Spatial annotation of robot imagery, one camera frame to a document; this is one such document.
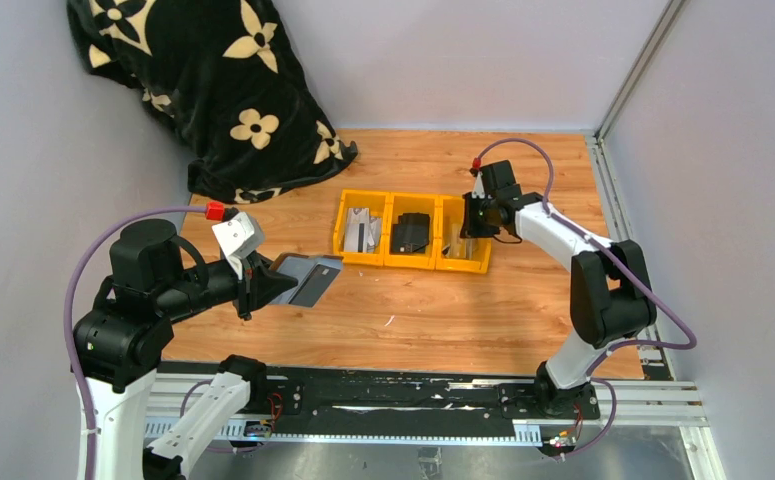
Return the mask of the brown leather card holder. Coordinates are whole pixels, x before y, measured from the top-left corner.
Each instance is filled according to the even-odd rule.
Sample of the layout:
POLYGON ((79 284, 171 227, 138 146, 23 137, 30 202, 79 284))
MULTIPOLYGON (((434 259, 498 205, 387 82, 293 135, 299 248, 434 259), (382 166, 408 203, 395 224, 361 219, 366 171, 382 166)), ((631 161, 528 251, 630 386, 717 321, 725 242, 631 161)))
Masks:
POLYGON ((273 299, 272 305, 313 308, 342 271, 343 260, 335 255, 284 253, 270 269, 297 280, 297 285, 273 299))

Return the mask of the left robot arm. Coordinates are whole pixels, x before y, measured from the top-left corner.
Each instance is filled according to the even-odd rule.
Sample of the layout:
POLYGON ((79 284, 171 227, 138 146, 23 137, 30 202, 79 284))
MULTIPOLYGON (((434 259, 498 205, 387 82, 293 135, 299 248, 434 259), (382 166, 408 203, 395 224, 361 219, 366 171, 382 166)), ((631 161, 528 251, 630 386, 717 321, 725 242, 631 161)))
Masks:
POLYGON ((143 428, 163 349, 176 322, 224 303, 242 318, 297 280, 248 254, 239 269, 206 262, 165 219, 112 228, 112 272, 70 333, 85 429, 83 479, 185 479, 228 420, 272 405, 264 363, 231 355, 174 427, 146 444, 143 428))

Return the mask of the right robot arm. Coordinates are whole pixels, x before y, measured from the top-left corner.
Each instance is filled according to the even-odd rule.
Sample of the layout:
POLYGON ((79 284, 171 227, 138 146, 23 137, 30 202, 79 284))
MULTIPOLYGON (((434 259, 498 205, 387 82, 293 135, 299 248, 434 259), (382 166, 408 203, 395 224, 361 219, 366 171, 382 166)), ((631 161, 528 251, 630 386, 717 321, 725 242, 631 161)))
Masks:
POLYGON ((532 394, 538 411, 559 417, 585 396, 597 361, 611 346, 635 338, 657 319, 642 248, 613 242, 561 214, 544 196, 525 193, 507 160, 470 169, 473 189, 464 194, 463 238, 494 238, 506 230, 541 248, 570 274, 572 331, 537 369, 532 394))

